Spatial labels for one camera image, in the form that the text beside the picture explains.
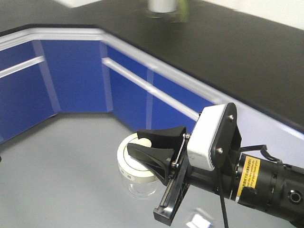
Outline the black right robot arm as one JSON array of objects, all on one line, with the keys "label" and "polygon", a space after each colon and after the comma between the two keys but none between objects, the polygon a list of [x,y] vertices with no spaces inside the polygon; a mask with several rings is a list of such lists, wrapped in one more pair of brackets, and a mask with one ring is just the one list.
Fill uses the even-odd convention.
[{"label": "black right robot arm", "polygon": [[236,125],[186,133],[184,126],[139,130],[151,147],[127,145],[138,160],[166,186],[154,218],[171,225],[193,185],[240,205],[304,225],[304,170],[271,156],[265,145],[241,147]]}]

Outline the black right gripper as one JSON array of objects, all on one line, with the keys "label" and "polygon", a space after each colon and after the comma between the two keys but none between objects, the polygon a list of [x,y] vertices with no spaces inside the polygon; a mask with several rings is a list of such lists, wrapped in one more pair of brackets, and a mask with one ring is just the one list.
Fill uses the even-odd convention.
[{"label": "black right gripper", "polygon": [[235,131],[231,149],[222,167],[215,168],[213,171],[192,167],[188,156],[184,154],[181,167],[169,181],[174,152],[180,150],[186,130],[186,126],[158,130],[139,129],[138,139],[149,139],[152,148],[135,143],[127,144],[128,154],[131,157],[151,171],[163,185],[167,186],[169,183],[160,205],[153,211],[154,218],[161,223],[171,225],[189,186],[193,185],[219,195],[224,225],[227,225],[228,217],[224,199],[230,198],[236,178],[241,142],[239,130],[237,128]]}]

